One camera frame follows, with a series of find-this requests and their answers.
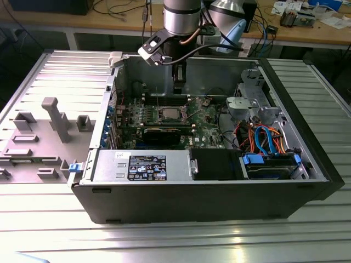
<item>chip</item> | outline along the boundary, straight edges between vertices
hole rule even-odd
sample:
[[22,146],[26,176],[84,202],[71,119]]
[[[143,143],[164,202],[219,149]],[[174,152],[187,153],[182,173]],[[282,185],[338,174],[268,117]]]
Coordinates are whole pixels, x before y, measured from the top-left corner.
[[181,121],[180,110],[178,108],[163,108],[162,109],[163,121]]

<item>sticker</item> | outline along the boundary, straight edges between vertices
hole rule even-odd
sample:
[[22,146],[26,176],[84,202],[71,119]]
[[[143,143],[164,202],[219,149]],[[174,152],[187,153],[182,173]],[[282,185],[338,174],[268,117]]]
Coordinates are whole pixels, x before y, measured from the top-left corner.
[[129,152],[127,154],[129,181],[167,180],[166,156],[131,156]]
[[115,159],[129,159],[131,154],[130,152],[116,152]]

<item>white label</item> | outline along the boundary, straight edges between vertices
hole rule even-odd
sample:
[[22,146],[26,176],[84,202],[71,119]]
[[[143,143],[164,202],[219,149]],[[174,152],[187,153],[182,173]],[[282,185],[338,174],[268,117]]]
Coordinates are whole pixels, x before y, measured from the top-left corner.
[[129,159],[131,152],[116,152],[115,159]]

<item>wooden table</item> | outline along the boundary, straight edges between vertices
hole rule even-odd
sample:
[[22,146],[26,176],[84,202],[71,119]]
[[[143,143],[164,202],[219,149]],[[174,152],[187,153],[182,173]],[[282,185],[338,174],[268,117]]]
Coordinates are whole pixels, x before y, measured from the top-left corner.
[[[109,0],[109,5],[128,3],[127,0]],[[115,11],[122,11],[129,8],[143,5],[144,0],[135,0],[126,7],[118,7]],[[351,43],[350,27],[337,30],[317,21],[313,28],[293,27],[286,28],[279,25],[279,16],[271,15],[271,7],[274,0],[258,0],[260,9],[268,24],[279,28],[275,45],[291,45],[298,47],[318,47],[345,49]],[[85,16],[68,14],[49,14],[34,12],[14,12],[11,6],[7,5],[13,16],[29,30],[60,31],[67,36],[69,46],[73,50],[78,49],[75,33],[99,33],[105,35],[140,36],[142,31],[141,12],[142,8],[127,12],[123,22],[120,19],[109,15],[99,14],[91,10]],[[102,2],[96,8],[101,12],[107,12],[106,5]],[[163,28],[163,6],[162,4],[152,5],[152,27],[153,31]],[[343,6],[341,12],[351,13],[351,8]],[[2,4],[0,5],[0,25],[4,28],[20,28],[7,14]],[[149,22],[146,25],[146,32],[150,30]],[[242,35],[241,42],[249,46],[261,38],[258,27],[253,24],[249,33]]]

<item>blue clip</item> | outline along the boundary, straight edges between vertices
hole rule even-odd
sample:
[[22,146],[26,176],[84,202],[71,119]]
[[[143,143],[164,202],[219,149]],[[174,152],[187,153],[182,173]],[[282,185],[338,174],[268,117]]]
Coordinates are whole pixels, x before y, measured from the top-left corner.
[[264,159],[261,155],[244,155],[244,164],[263,164]]
[[297,162],[297,164],[301,163],[301,158],[299,155],[294,155],[295,161]]
[[113,113],[114,111],[115,111],[115,109],[112,106],[108,106],[107,107],[107,113],[108,114]]
[[80,173],[84,169],[84,163],[72,163],[70,164],[68,171],[70,173]]
[[250,163],[250,160],[248,159],[247,155],[244,155],[244,157],[242,159],[244,160],[244,164]]
[[110,130],[110,126],[108,126],[106,123],[104,124],[104,132],[108,132]]
[[104,139],[100,140],[100,146],[105,148],[106,147],[106,141]]

